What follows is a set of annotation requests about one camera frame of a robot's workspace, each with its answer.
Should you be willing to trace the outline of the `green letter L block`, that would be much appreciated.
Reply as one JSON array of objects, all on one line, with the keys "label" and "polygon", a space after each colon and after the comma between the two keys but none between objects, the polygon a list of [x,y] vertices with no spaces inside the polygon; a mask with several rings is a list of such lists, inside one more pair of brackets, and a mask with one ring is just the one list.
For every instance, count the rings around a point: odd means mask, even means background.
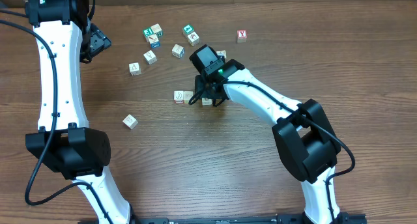
[{"label": "green letter L block", "polygon": [[173,100],[176,104],[184,103],[184,91],[174,91]]}]

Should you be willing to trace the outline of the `wooden block barrel picture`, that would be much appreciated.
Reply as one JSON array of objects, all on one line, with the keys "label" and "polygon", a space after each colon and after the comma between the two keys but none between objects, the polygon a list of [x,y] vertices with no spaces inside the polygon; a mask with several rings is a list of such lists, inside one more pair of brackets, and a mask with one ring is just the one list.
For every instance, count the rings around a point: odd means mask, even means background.
[{"label": "wooden block barrel picture", "polygon": [[202,98],[201,99],[202,105],[212,105],[212,99],[210,98]]}]

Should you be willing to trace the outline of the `wooden block text top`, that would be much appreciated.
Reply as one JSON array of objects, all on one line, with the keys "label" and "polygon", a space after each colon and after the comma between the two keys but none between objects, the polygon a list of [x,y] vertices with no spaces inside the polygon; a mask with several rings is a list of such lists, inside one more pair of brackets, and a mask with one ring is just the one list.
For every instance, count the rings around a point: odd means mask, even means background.
[{"label": "wooden block text top", "polygon": [[148,52],[143,54],[147,64],[151,65],[157,61],[156,55],[153,53],[152,50],[149,50]]}]

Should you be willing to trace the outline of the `plain wooden block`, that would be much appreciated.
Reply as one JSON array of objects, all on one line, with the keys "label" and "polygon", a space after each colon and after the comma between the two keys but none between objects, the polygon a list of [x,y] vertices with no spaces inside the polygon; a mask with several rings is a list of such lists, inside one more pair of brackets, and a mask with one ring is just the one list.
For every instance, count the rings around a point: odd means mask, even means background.
[{"label": "plain wooden block", "polygon": [[220,57],[223,57],[224,59],[227,58],[227,54],[225,50],[220,50],[220,51],[216,51],[217,55],[219,55]]}]

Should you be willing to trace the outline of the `small wooden picture block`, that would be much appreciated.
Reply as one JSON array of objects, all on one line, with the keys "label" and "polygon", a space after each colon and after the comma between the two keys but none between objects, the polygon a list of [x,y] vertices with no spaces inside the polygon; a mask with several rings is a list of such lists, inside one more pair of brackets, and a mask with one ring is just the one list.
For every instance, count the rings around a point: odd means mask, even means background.
[{"label": "small wooden picture block", "polygon": [[193,91],[184,91],[183,100],[185,104],[188,104],[194,95]]}]

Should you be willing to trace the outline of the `wooden block blue side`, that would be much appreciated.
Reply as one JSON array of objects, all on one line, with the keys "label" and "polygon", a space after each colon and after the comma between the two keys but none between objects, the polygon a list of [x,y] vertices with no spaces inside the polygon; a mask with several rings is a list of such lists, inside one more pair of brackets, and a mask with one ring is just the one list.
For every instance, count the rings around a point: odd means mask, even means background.
[{"label": "wooden block blue side", "polygon": [[172,51],[173,56],[179,59],[181,59],[184,55],[184,48],[178,44],[175,44],[171,51]]}]

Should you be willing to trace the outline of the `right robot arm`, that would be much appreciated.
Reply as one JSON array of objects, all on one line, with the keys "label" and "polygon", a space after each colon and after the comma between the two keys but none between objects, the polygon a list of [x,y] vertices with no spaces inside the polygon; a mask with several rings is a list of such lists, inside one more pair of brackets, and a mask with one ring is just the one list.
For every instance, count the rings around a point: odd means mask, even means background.
[{"label": "right robot arm", "polygon": [[301,182],[304,222],[337,223],[339,207],[332,177],[341,146],[321,105],[277,93],[243,64],[225,61],[207,45],[191,54],[190,61],[199,72],[195,79],[198,98],[236,102],[271,126],[282,164]]}]

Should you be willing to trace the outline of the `wooden block red picture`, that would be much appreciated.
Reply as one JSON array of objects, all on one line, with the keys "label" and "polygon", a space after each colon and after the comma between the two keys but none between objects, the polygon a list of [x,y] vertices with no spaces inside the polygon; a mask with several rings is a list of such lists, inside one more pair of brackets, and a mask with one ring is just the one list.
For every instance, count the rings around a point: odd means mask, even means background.
[{"label": "wooden block red picture", "polygon": [[138,124],[138,121],[132,115],[127,115],[122,122],[131,130],[133,130]]}]

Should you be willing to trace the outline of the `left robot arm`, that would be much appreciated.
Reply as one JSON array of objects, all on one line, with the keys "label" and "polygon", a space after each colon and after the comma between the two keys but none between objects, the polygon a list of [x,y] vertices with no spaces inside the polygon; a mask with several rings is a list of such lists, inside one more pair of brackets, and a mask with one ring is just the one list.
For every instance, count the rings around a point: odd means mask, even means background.
[{"label": "left robot arm", "polygon": [[25,13],[40,57],[41,108],[38,130],[25,145],[51,171],[86,196],[98,223],[137,223],[109,169],[105,132],[89,127],[79,66],[110,47],[92,23],[95,0],[27,0]]}]

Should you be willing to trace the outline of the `wooden block pencil picture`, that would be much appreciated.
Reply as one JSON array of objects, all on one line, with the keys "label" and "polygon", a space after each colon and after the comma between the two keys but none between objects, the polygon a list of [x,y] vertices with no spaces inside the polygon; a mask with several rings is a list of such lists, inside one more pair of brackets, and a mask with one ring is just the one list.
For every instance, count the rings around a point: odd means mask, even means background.
[{"label": "wooden block pencil picture", "polygon": [[159,41],[159,38],[157,37],[157,35],[148,36],[148,41],[149,41],[152,49],[160,47],[160,41]]}]

